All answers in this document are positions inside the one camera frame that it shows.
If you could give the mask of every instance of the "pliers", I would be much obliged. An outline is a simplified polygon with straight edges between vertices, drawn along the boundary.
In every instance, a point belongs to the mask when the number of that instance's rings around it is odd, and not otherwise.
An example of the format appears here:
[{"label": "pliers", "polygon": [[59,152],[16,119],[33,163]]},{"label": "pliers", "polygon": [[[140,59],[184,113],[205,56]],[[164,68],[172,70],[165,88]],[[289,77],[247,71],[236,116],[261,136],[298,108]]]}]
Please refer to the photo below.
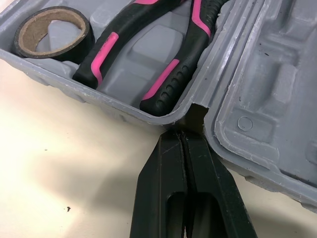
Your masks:
[{"label": "pliers", "polygon": [[232,175],[205,139],[168,131],[139,174],[130,238],[184,237],[257,235]]},{"label": "pliers", "polygon": [[[183,43],[167,68],[140,102],[140,109],[164,116],[175,107],[208,46],[221,7],[228,0],[192,0]],[[96,89],[123,46],[145,26],[175,9],[183,0],[136,0],[126,6],[106,27],[95,46],[80,64],[73,79]]]}]

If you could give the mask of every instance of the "gray plastic tool case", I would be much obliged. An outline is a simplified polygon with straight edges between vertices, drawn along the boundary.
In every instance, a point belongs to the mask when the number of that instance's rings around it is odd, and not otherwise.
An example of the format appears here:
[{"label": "gray plastic tool case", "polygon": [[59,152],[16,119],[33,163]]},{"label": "gray plastic tool case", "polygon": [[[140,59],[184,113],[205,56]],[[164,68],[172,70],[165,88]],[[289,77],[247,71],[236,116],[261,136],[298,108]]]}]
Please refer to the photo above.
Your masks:
[{"label": "gray plastic tool case", "polygon": [[[138,33],[97,90],[71,79],[78,67],[72,62],[12,54],[19,24],[42,8],[64,5],[81,11],[98,38],[129,2],[16,0],[0,15],[0,58],[44,85],[141,126],[179,123],[191,105],[201,105],[208,109],[205,136],[227,167],[317,212],[317,1],[226,3],[193,80],[174,111],[161,118],[140,111],[138,104],[181,45],[188,1]],[[76,32],[61,22],[51,25],[38,48],[47,50],[49,40],[59,47]],[[62,28],[68,34],[61,38]]]}]

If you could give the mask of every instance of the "white table surface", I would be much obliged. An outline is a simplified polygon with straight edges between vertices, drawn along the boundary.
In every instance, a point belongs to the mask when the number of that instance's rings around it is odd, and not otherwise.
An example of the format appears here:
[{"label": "white table surface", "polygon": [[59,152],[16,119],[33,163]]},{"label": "white table surface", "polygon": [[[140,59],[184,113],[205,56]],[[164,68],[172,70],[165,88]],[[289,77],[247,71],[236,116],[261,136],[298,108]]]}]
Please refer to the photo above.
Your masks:
[{"label": "white table surface", "polygon": [[[0,237],[128,238],[158,137],[0,60]],[[316,214],[233,176],[259,238],[317,237]]]}]

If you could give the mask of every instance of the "pliers handle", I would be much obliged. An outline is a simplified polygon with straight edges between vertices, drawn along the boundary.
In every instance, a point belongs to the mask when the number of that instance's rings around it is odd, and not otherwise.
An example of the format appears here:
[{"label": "pliers handle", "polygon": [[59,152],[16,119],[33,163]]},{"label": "pliers handle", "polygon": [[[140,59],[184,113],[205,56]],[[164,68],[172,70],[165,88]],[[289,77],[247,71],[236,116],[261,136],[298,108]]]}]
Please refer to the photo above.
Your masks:
[{"label": "pliers handle", "polygon": [[[73,79],[96,89],[123,46],[141,29],[182,1],[136,0],[125,7],[106,27]],[[144,95],[141,110],[157,117],[172,111],[192,79],[198,60],[209,44],[218,13],[227,1],[192,0],[189,26],[180,50]]]},{"label": "pliers handle", "polygon": [[181,0],[136,0],[105,28],[73,79],[96,89],[124,45],[145,26],[176,8]]}]

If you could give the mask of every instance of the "tape roll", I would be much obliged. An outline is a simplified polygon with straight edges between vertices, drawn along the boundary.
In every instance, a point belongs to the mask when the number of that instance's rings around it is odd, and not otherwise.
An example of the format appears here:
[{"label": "tape roll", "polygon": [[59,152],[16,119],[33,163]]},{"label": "tape roll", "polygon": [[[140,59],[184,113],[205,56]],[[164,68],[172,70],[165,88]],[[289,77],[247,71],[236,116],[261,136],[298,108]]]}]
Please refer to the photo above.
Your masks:
[{"label": "tape roll", "polygon": [[[36,46],[47,35],[53,20],[73,23],[80,35],[70,44],[49,52],[36,52]],[[93,30],[88,19],[78,10],[66,6],[53,6],[29,16],[17,29],[14,37],[15,52],[23,58],[71,61],[80,64],[95,43]]]}]

